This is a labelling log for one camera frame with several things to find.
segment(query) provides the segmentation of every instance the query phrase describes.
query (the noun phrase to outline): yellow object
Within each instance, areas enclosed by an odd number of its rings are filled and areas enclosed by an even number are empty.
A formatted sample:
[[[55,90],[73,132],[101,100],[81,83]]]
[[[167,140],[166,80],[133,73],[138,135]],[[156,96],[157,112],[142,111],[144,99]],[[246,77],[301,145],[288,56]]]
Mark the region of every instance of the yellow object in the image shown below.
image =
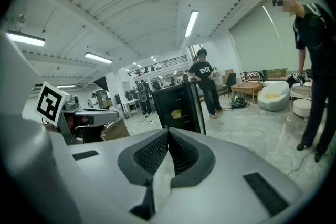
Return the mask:
[[[181,117],[181,109],[174,110],[172,112],[172,117],[173,119],[178,119]]]
[[[275,94],[275,93],[268,93],[268,94],[265,94],[265,98],[266,99],[272,99],[272,98],[276,98],[276,97],[279,97],[279,95]]]

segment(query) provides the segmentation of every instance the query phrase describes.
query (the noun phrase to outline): wooden desk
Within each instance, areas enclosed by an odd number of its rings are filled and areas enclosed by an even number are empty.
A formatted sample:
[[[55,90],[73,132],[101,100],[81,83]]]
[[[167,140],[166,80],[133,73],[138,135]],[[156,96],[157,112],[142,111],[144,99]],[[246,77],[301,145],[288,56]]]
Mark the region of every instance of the wooden desk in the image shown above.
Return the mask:
[[[235,84],[231,86],[232,97],[235,96],[236,92],[244,92],[252,94],[252,104],[254,104],[254,91],[258,90],[260,84],[258,83],[245,83],[245,84]]]

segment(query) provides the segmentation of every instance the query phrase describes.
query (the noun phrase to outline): black shoe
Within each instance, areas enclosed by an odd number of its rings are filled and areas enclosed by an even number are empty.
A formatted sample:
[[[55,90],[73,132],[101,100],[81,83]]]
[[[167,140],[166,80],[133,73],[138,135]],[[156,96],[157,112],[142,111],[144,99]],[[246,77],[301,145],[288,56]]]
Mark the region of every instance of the black shoe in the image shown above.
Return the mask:
[[[305,148],[308,148],[308,146],[303,145],[302,143],[298,144],[296,147],[298,151],[303,151]]]
[[[315,162],[319,162],[320,161],[320,159],[322,158],[322,155],[320,155],[320,154],[318,154],[317,152],[315,152],[315,158],[314,158],[314,160],[315,160]]]

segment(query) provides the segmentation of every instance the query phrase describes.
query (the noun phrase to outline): marble floor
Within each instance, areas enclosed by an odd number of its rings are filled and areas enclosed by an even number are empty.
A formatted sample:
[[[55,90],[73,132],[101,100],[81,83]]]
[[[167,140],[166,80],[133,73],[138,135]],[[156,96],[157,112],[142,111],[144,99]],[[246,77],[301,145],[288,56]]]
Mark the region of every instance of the marble floor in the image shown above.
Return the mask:
[[[244,96],[244,98],[251,101],[249,96]],[[220,96],[219,101],[224,108],[230,104],[227,95]],[[325,115],[313,147],[299,152],[296,150],[296,146],[301,141],[307,122],[290,110],[289,103],[284,110],[279,112],[268,112],[262,110],[257,104],[251,104],[246,108],[220,113],[217,119],[210,118],[205,103],[202,102],[201,104],[207,135],[250,149],[284,174],[297,169],[302,159],[309,152],[312,152],[304,159],[299,170],[289,174],[289,177],[304,192],[312,189],[324,177],[333,161],[333,155],[330,154],[331,148],[333,152],[336,152],[335,137],[321,161],[319,163],[314,161],[313,148],[323,130]],[[147,118],[135,114],[129,119],[125,119],[125,124],[130,135],[161,128],[156,112],[153,112]],[[169,184],[173,177],[172,158],[167,154],[154,176],[154,197],[157,210],[169,197]]]

